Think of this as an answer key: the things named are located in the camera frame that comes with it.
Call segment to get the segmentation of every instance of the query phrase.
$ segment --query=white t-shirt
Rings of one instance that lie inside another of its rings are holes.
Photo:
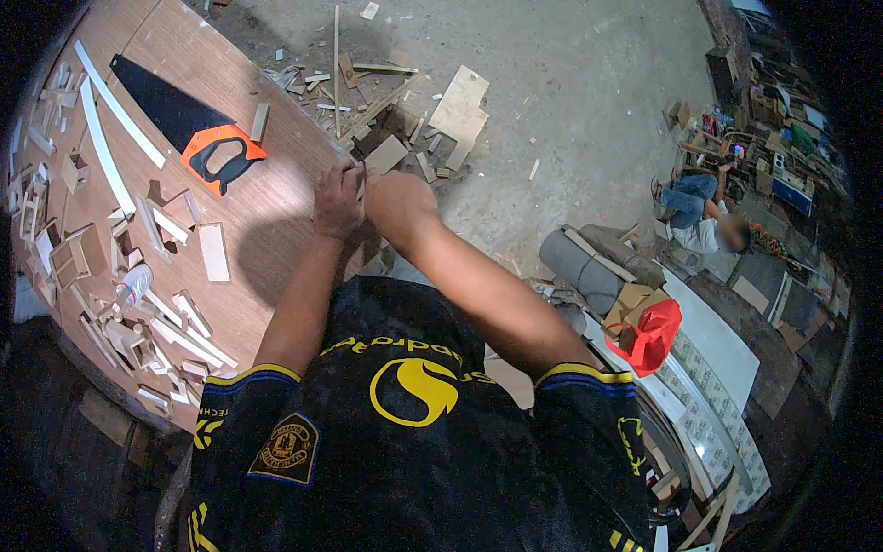
[[[718,208],[724,215],[729,213],[723,200],[718,201]],[[681,242],[681,246],[684,249],[702,254],[714,253],[721,248],[718,246],[717,239],[714,236],[716,226],[717,220],[712,217],[701,220],[688,228],[672,228],[671,235]]]

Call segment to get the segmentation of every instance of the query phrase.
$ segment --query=hand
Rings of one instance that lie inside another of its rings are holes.
[[[344,241],[361,226],[365,215],[356,202],[356,191],[362,170],[362,165],[357,167],[352,159],[344,158],[322,172],[313,188],[313,230],[317,236]]]
[[[438,221],[438,203],[429,184],[391,170],[381,176],[368,167],[365,214],[395,249],[407,248],[420,231]]]

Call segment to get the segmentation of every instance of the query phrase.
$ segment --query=wooden table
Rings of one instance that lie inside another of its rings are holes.
[[[196,233],[186,246],[178,246],[172,263],[155,254],[140,220],[130,221],[129,235],[132,245],[140,247],[145,262],[154,271],[153,290],[168,303],[174,293],[188,290],[212,326],[211,341],[238,362],[238,371],[245,371],[252,365],[276,301],[312,236],[313,181],[322,169],[347,154],[287,93],[179,0],[96,0],[62,50],[51,74],[62,61],[69,64],[72,75],[82,71],[82,63],[73,49],[77,40],[82,41],[110,91],[135,124],[166,155],[163,168],[157,169],[107,103],[97,98],[98,117],[130,195],[147,196],[151,187],[158,186],[162,199],[168,200],[189,188],[202,222],[223,223],[230,262],[228,283],[208,281]],[[109,68],[117,53],[234,119],[246,133],[258,103],[269,103],[267,129],[261,143],[268,159],[254,164],[233,182],[223,198],[214,196],[185,170],[178,152],[118,83]],[[65,133],[53,126],[47,136],[56,145],[55,154],[47,156],[34,144],[24,149],[19,146],[15,168],[21,170],[28,163],[46,162],[55,175],[49,185],[47,220],[56,216],[61,223],[64,218],[66,232],[96,223],[109,260],[110,235],[104,219],[117,207],[117,202],[87,129],[82,97],[76,107],[65,110],[65,115]],[[69,195],[58,175],[63,154],[74,149],[80,151],[91,172],[87,187]],[[140,213],[136,213],[135,219],[139,218]],[[18,238],[15,241],[19,265],[33,281],[24,262],[25,245]],[[348,273],[352,274],[360,265],[357,254]],[[114,298],[109,270],[98,277],[79,280],[78,286],[86,297],[93,293],[104,300]],[[166,377],[138,370],[132,378],[111,367],[79,325],[81,308],[69,291],[59,294],[50,312],[72,341],[128,392],[136,395],[140,382],[166,393],[171,389]],[[292,313],[291,317],[292,323],[297,323],[297,314]],[[183,349],[164,343],[158,336],[155,339],[171,354],[173,363],[181,360]],[[172,421],[183,429],[193,431],[196,415],[194,406],[174,403]]]

